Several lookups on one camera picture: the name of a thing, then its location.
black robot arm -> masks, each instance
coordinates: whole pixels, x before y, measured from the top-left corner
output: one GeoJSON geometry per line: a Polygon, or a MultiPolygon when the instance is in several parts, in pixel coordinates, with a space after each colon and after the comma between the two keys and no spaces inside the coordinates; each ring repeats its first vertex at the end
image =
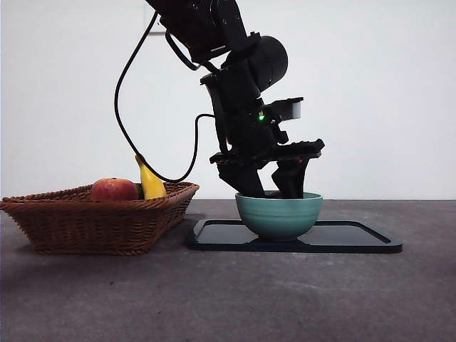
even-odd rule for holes
{"type": "Polygon", "coordinates": [[[217,163],[220,178],[245,196],[265,197],[258,170],[277,161],[272,179],[281,196],[302,198],[306,167],[324,143],[285,145],[289,139],[279,123],[300,117],[303,98],[265,105],[260,97],[288,68],[282,44],[259,33],[248,36],[235,0],[146,1],[160,14],[168,42],[172,34],[193,63],[212,66],[212,58],[228,53],[220,69],[208,68],[210,74],[201,79],[214,109],[220,152],[210,162],[217,163]]]}

banana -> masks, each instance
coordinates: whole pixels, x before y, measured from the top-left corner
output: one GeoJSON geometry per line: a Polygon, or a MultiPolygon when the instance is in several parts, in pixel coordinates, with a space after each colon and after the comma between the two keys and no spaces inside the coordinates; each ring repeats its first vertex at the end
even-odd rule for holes
{"type": "Polygon", "coordinates": [[[140,167],[141,172],[141,185],[144,192],[144,199],[148,200],[151,198],[166,196],[166,189],[160,178],[155,176],[148,168],[144,165],[141,158],[135,155],[136,162],[140,167]]]}

apple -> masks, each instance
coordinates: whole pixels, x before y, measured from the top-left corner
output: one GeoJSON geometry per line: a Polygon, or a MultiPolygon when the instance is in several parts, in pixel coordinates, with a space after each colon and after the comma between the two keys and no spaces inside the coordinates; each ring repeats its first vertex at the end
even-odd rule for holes
{"type": "Polygon", "coordinates": [[[139,198],[138,186],[123,178],[102,178],[90,189],[92,200],[129,201],[139,198]]]}

woven basket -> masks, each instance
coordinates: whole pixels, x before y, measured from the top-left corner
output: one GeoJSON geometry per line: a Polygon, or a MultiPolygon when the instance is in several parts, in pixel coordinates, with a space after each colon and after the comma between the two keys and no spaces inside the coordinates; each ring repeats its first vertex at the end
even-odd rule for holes
{"type": "Polygon", "coordinates": [[[196,184],[165,183],[168,195],[134,201],[90,200],[92,185],[5,197],[0,209],[40,254],[139,255],[180,223],[196,184]]]}

white backdrop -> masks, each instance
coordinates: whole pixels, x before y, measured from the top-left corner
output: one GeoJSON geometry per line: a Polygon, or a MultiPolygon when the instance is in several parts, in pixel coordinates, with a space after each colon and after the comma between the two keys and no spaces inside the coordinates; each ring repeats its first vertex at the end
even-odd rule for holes
{"type": "MultiPolygon", "coordinates": [[[[278,38],[286,76],[266,103],[303,96],[291,141],[322,138],[307,190],[333,199],[456,198],[456,1],[238,0],[248,32],[278,38]]],[[[139,181],[113,112],[115,84],[144,29],[143,0],[3,0],[1,194],[139,181]]],[[[149,37],[125,79],[120,110],[161,173],[190,162],[193,120],[211,113],[204,71],[187,69],[164,38],[149,37]]],[[[200,124],[188,181],[196,198],[233,198],[209,157],[212,119],[200,124]]],[[[261,171],[266,188],[275,167],[261,171]]]]}

